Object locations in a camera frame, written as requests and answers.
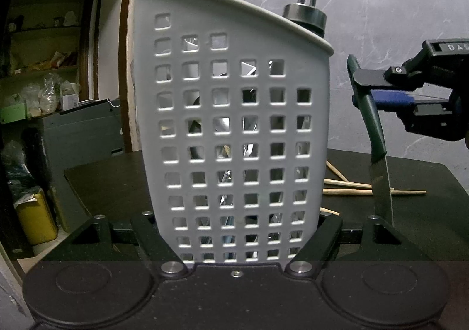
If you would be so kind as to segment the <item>green handled knife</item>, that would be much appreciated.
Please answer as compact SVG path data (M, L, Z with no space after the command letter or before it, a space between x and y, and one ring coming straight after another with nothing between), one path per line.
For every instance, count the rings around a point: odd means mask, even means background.
M375 214L391 225L394 222L393 201L390 189L385 137L378 110L369 87L360 87L355 73L360 71L358 60L353 54L347 57L347 71L354 91L355 101L371 142L371 185L375 201Z

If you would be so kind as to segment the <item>black handled peeler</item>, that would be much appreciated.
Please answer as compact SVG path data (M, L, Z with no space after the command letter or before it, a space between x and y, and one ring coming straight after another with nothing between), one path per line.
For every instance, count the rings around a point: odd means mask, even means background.
M324 38L327 15L316 7L316 0L297 0L288 4L282 17Z

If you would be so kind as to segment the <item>grey perforated utensil basket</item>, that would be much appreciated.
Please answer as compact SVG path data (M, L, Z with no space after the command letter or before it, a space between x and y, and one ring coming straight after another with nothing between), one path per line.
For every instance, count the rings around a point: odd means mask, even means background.
M242 0L134 0L157 227L189 264L288 263L316 231L332 46Z

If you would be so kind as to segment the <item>purple wooden chopstick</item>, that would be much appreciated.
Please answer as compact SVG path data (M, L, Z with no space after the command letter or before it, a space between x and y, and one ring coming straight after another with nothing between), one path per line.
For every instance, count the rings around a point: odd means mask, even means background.
M328 160L326 161L326 166L327 168L334 173L340 180L347 182L348 179L342 174L341 171L339 171L332 163L330 163Z
M336 216L340 215L340 212L337 212L337 211L331 210L331 209L326 209L324 207L320 208L320 213L321 214L331 214L331 215L336 215Z

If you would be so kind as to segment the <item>yellow jerry can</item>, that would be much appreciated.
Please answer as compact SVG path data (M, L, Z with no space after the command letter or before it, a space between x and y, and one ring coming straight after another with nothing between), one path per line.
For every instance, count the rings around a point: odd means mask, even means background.
M58 229L40 187L32 188L13 206L30 244L43 244L57 238Z

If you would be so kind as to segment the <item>dark grey cabinet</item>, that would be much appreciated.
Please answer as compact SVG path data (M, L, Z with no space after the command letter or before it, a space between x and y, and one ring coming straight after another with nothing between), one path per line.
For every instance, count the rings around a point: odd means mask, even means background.
M54 113L42 117L39 127L59 223L65 232L72 232L88 214L64 172L123 150L120 101L94 101Z

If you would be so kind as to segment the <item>white box on shelf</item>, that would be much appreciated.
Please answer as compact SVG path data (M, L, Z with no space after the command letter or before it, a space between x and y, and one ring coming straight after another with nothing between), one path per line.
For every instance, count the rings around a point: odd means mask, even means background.
M63 82L60 85L60 104L63 111L78 107L79 89L76 83Z

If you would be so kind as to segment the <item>green box on shelf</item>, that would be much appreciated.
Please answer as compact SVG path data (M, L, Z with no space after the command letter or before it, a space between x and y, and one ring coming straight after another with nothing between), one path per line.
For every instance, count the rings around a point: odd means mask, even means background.
M0 110L1 123L8 124L26 119L26 105L23 102L2 107Z

